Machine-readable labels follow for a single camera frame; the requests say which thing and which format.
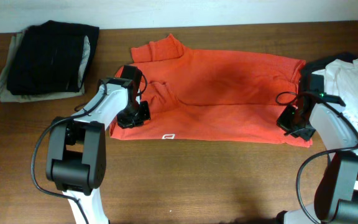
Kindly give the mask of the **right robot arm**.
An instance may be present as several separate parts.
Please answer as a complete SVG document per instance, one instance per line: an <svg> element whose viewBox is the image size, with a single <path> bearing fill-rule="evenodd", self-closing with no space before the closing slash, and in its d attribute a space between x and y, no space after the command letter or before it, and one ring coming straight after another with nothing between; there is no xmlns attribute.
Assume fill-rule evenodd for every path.
<svg viewBox="0 0 358 224"><path fill-rule="evenodd" d="M358 223L358 132L344 116L345 102L324 89L322 75L302 75L293 100L284 103L277 126L287 136L309 141L318 133L325 151L306 159L296 175L296 196L300 209L283 211L278 223ZM324 171L314 195L306 206L301 198L300 179L312 160L327 156Z"/></svg>

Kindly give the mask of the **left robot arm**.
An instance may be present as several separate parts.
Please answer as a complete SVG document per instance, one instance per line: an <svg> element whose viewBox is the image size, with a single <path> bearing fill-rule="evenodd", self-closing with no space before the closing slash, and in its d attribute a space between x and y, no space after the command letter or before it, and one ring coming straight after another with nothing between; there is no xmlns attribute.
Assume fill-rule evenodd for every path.
<svg viewBox="0 0 358 224"><path fill-rule="evenodd" d="M150 119L141 99L145 80L135 66L125 65L120 77L100 80L96 95L69 118L57 117L48 132L46 177L70 203L77 223L109 223L100 186L106 173L106 130L115 121L122 129Z"/></svg>

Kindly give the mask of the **red printed t-shirt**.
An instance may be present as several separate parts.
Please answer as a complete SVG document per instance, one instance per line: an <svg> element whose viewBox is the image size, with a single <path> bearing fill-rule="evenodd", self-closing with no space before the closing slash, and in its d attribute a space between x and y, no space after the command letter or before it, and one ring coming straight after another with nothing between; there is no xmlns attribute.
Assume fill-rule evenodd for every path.
<svg viewBox="0 0 358 224"><path fill-rule="evenodd" d="M145 79L142 99L151 119L123 129L113 121L114 139L195 139L290 144L312 141L287 136L277 126L296 92L304 60L231 50L191 49L174 36L131 50Z"/></svg>

